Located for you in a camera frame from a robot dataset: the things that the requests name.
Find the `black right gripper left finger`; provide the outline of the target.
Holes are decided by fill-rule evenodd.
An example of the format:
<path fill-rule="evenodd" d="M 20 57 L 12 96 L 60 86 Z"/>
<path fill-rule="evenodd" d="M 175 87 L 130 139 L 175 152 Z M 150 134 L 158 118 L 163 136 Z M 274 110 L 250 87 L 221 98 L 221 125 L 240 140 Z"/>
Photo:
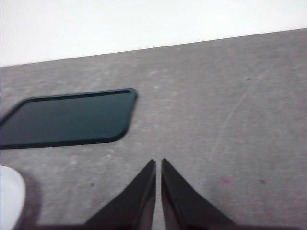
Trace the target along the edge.
<path fill-rule="evenodd" d="M 85 222 L 96 230 L 150 230 L 156 198 L 156 163 L 150 160 L 128 186 Z"/>

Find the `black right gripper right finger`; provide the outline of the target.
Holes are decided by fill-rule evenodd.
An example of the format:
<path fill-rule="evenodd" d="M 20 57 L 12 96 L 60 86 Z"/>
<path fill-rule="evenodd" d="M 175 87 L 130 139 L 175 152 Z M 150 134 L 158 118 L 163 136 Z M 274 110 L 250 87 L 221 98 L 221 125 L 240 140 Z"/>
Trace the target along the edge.
<path fill-rule="evenodd" d="M 161 199 L 167 230 L 235 229 L 229 217 L 203 198 L 167 160 L 162 160 Z"/>

